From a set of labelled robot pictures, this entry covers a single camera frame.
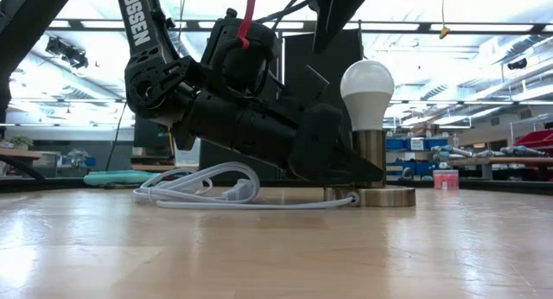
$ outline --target brass base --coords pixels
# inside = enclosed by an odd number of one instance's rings
[[[384,188],[325,188],[325,200],[359,197],[354,207],[413,207],[416,205],[414,188],[386,186]]]

